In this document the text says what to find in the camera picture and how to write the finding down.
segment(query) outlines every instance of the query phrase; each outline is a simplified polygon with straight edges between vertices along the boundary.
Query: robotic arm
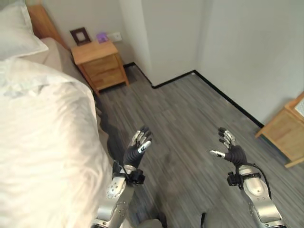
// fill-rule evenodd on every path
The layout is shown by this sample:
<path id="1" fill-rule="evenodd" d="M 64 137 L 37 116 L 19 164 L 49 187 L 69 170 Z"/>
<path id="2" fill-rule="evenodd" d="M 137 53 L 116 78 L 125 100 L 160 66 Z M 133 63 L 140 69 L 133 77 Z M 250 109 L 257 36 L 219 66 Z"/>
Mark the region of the robotic arm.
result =
<path id="1" fill-rule="evenodd" d="M 235 137 L 226 129 L 219 129 L 220 142 L 228 148 L 228 153 L 211 150 L 214 156 L 232 162 L 236 173 L 228 173 L 229 186 L 238 186 L 245 201 L 249 205 L 249 212 L 258 228 L 286 228 L 278 209 L 271 200 L 271 191 L 263 171 L 247 162 L 245 152 L 239 145 L 235 145 Z M 254 171 L 257 168 L 264 176 Z"/>
<path id="2" fill-rule="evenodd" d="M 133 136 L 123 157 L 120 173 L 107 189 L 107 196 L 99 206 L 93 228 L 119 228 L 123 223 L 129 203 L 133 197 L 134 186 L 143 184 L 145 176 L 138 166 L 147 148 L 151 145 L 151 132 L 143 126 Z"/>

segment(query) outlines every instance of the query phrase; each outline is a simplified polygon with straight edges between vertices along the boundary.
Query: black cable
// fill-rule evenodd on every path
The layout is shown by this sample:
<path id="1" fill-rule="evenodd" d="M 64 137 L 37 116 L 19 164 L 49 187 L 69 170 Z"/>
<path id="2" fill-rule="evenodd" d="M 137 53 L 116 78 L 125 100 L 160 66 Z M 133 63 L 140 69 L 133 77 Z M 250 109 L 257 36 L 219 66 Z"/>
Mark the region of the black cable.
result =
<path id="1" fill-rule="evenodd" d="M 267 187 L 268 187 L 268 195 L 269 195 L 269 197 L 270 197 L 270 199 L 271 199 L 271 190 L 270 190 L 269 182 L 268 182 L 268 180 L 267 180 L 266 175 L 264 174 L 263 170 L 262 170 L 260 167 L 258 167 L 255 163 L 253 163 L 253 167 L 255 167 L 255 168 L 257 168 L 258 170 L 260 170 L 261 173 L 262 173 L 262 175 L 264 176 L 265 183 L 266 183 L 266 185 L 267 185 Z"/>
<path id="2" fill-rule="evenodd" d="M 125 170 L 124 166 L 120 165 L 119 162 L 117 160 L 114 160 L 114 162 L 121 168 L 123 169 L 124 173 L 125 173 L 125 176 L 126 178 L 128 179 L 128 181 L 131 179 L 130 178 L 130 175 L 127 173 L 127 171 Z"/>

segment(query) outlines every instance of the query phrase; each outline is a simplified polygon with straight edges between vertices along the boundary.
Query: purple object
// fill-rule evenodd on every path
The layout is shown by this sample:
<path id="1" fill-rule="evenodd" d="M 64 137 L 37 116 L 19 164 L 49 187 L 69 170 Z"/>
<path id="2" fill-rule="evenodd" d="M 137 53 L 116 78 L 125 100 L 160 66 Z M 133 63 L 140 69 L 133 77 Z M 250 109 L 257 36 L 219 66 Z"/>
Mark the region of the purple object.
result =
<path id="1" fill-rule="evenodd" d="M 105 32 L 98 33 L 96 35 L 96 38 L 97 38 L 99 43 L 103 43 L 103 42 L 106 42 L 106 41 L 109 40 L 109 38 L 108 38 L 108 36 L 106 35 Z"/>

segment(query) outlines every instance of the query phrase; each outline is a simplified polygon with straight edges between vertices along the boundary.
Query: black baseboard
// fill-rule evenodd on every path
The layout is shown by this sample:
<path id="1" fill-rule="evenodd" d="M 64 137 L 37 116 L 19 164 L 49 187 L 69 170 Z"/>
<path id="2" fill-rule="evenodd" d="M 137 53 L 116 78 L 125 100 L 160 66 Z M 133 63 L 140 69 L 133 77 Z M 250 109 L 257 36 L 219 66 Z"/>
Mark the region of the black baseboard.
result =
<path id="1" fill-rule="evenodd" d="M 222 91 L 219 90 L 215 85 L 213 85 L 207 78 L 205 78 L 203 75 L 201 75 L 197 70 L 194 70 L 193 73 L 195 73 L 198 77 L 200 77 L 207 85 L 209 85 L 212 89 L 214 89 L 218 94 L 220 94 L 223 98 L 225 98 L 228 102 L 230 102 L 233 106 L 235 106 L 242 114 L 247 116 L 252 122 L 254 122 L 258 127 L 262 128 L 264 125 L 259 122 L 256 118 L 254 118 L 251 114 L 249 114 L 244 108 L 239 106 L 235 101 L 233 101 L 230 97 L 228 97 L 226 94 L 224 94 Z"/>
<path id="2" fill-rule="evenodd" d="M 174 82 L 174 81 L 176 81 L 176 80 L 178 80 L 178 79 L 180 79 L 180 78 L 182 78 L 182 77 L 185 77 L 185 76 L 187 76 L 187 75 L 189 75 L 189 74 L 191 74 L 191 73 L 193 73 L 193 70 L 192 70 L 192 71 L 189 71 L 189 72 L 187 72 L 187 73 L 185 73 L 185 74 L 182 74 L 182 75 L 180 75 L 180 76 L 178 76 L 178 77 L 175 77 L 175 78 L 173 78 L 173 79 L 171 79 L 171 80 L 169 80 L 169 81 L 166 81 L 166 82 L 164 82 L 164 83 L 161 83 L 161 84 L 159 84 L 159 85 L 154 86 L 154 85 L 151 84 L 151 87 L 152 87 L 153 89 L 157 89 L 157 88 L 159 88 L 159 87 L 165 86 L 166 84 L 169 84 L 169 83 L 171 83 L 171 82 Z"/>
<path id="3" fill-rule="evenodd" d="M 125 68 L 127 67 L 131 67 L 131 66 L 137 66 L 134 62 L 129 63 L 124 65 Z M 167 82 L 161 83 L 159 85 L 152 85 L 151 81 L 148 79 L 148 77 L 143 73 L 143 71 L 137 66 L 137 68 L 140 70 L 140 72 L 142 73 L 142 75 L 148 80 L 148 82 L 151 84 L 151 87 L 153 89 L 157 89 L 161 86 L 164 86 L 166 84 L 169 84 L 175 80 L 178 80 L 182 77 L 185 77 L 187 75 L 190 75 L 191 73 L 195 73 L 200 79 L 202 79 L 207 85 L 209 85 L 212 89 L 214 89 L 218 94 L 220 94 L 223 98 L 225 98 L 228 102 L 230 102 L 233 106 L 235 106 L 242 114 L 244 114 L 245 116 L 247 116 L 252 122 L 254 122 L 258 127 L 262 128 L 264 127 L 264 125 L 259 122 L 256 118 L 254 118 L 251 114 L 249 114 L 244 108 L 242 108 L 241 106 L 239 106 L 235 101 L 233 101 L 230 97 L 228 97 L 226 94 L 224 94 L 219 88 L 217 88 L 215 85 L 213 85 L 207 78 L 205 78 L 203 75 L 201 75 L 197 70 L 192 70 L 189 71 L 185 74 L 182 74 L 178 77 L 175 77 Z"/>
<path id="4" fill-rule="evenodd" d="M 129 64 L 125 64 L 123 67 L 124 67 L 124 68 L 128 68 L 128 67 L 132 67 L 132 66 L 137 66 L 137 64 L 134 63 L 134 62 L 131 62 L 131 63 L 129 63 Z M 164 85 L 166 85 L 166 84 L 169 84 L 169 83 L 171 83 L 171 82 L 173 82 L 173 81 L 175 81 L 175 80 L 178 80 L 178 79 L 180 79 L 180 78 L 182 78 L 182 77 L 185 77 L 185 76 L 187 76 L 188 74 L 193 73 L 193 70 L 192 70 L 192 71 L 189 71 L 189 72 L 187 72 L 187 73 L 185 73 L 185 74 L 182 74 L 182 75 L 180 75 L 180 76 L 178 76 L 178 77 L 175 77 L 175 78 L 173 78 L 173 79 L 171 79 L 171 80 L 169 80 L 169 81 L 166 81 L 166 82 L 164 82 L 164 83 L 161 83 L 161 84 L 155 86 L 155 85 L 153 85 L 152 82 L 148 79 L 148 77 L 144 74 L 144 72 L 140 69 L 140 67 L 137 66 L 137 68 L 138 68 L 139 71 L 142 73 L 142 75 L 148 80 L 148 82 L 150 83 L 150 85 L 151 85 L 151 87 L 152 87 L 153 89 L 157 89 L 157 88 L 162 87 L 162 86 L 164 86 Z"/>
<path id="5" fill-rule="evenodd" d="M 131 62 L 131 63 L 128 63 L 128 64 L 124 64 L 124 68 L 127 68 L 127 67 L 131 67 L 131 66 L 135 66 L 136 64 L 134 62 Z"/>

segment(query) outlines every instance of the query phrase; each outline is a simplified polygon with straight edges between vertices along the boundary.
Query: wooden headboard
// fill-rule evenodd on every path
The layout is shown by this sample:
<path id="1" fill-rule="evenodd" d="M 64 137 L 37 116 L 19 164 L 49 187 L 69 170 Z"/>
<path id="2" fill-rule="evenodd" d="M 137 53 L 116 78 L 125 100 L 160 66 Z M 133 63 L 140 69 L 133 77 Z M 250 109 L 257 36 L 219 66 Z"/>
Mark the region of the wooden headboard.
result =
<path id="1" fill-rule="evenodd" d="M 33 30 L 35 35 L 39 38 L 51 37 L 61 44 L 65 49 L 68 49 L 67 45 L 59 35 L 53 22 L 48 17 L 47 12 L 42 5 L 28 5 L 29 16 L 32 20 Z"/>

